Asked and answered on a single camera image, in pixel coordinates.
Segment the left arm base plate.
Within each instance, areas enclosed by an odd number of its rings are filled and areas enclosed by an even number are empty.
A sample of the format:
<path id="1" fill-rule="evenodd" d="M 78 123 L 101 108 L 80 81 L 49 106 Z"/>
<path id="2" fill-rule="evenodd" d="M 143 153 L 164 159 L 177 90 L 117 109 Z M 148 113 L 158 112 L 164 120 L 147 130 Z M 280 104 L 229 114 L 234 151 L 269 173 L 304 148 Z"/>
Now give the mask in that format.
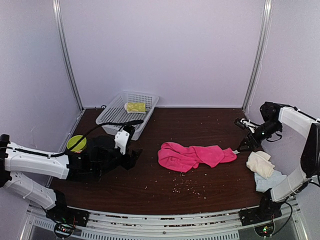
<path id="1" fill-rule="evenodd" d="M 55 223 L 66 224 L 71 227 L 86 227 L 90 213 L 86 210 L 80 210 L 76 208 L 52 208 L 50 210 L 44 210 L 46 217 L 51 219 Z"/>

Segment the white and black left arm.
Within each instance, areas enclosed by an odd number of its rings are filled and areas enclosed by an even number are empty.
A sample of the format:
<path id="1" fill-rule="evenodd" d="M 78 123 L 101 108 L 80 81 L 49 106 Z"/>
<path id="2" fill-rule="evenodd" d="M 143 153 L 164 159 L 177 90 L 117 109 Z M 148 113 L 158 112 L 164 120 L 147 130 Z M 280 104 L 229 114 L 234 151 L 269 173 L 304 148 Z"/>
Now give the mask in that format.
<path id="1" fill-rule="evenodd" d="M 0 186 L 11 189 L 23 197 L 40 205 L 47 213 L 53 214 L 61 222 L 72 218 L 65 195 L 46 188 L 24 175 L 25 172 L 41 174 L 68 181 L 100 180 L 101 177 L 118 166 L 126 170 L 133 168 L 141 150 L 129 152 L 130 141 L 135 126 L 142 120 L 118 123 L 120 127 L 113 140 L 105 136 L 95 137 L 81 152 L 74 152 L 82 136 L 63 152 L 36 151 L 10 141 L 7 134 L 0 136 Z"/>

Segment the green and white patterned towel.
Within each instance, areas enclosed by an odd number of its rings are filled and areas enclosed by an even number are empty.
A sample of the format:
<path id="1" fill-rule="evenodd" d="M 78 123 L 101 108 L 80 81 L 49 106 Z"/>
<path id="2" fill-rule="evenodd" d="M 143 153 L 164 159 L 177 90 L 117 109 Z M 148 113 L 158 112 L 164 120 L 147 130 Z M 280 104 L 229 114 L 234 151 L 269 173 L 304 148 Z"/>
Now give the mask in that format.
<path id="1" fill-rule="evenodd" d="M 147 112 L 146 104 L 144 102 L 127 102 L 124 104 L 124 109 L 128 114 L 145 114 Z"/>

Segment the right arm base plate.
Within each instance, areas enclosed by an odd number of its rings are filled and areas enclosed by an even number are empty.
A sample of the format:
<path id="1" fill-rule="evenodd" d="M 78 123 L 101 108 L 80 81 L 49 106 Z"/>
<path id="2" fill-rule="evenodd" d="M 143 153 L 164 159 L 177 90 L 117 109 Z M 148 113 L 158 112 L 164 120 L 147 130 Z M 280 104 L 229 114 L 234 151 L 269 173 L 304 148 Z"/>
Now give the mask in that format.
<path id="1" fill-rule="evenodd" d="M 271 221 L 272 219 L 282 216 L 280 209 L 273 209 L 271 207 L 263 209 L 260 206 L 242 209 L 238 212 L 238 214 L 242 226 L 255 225 L 262 222 Z"/>

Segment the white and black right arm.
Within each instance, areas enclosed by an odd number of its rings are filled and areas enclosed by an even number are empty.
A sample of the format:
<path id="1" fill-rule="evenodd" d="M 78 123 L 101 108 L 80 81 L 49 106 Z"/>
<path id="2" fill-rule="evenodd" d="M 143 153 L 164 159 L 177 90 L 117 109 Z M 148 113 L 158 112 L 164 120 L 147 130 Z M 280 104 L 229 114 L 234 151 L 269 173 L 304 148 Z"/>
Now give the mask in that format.
<path id="1" fill-rule="evenodd" d="M 287 176 L 263 193 L 255 214 L 266 221 L 293 195 L 320 174 L 320 120 L 295 106 L 266 101 L 260 108 L 263 123 L 237 118 L 235 125 L 248 133 L 236 153 L 249 152 L 246 166 L 268 181 L 275 163 Z"/>

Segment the pink towel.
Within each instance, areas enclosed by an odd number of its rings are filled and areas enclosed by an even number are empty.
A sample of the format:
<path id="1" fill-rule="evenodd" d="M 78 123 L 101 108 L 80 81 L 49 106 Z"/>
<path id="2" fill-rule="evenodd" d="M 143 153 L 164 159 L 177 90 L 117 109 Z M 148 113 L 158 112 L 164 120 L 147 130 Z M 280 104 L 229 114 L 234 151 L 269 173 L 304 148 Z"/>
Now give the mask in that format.
<path id="1" fill-rule="evenodd" d="M 160 166 L 181 173 L 196 169 L 200 164 L 214 168 L 237 159 L 231 148 L 222 149 L 217 145 L 185 147 L 175 142 L 163 143 L 157 156 Z"/>

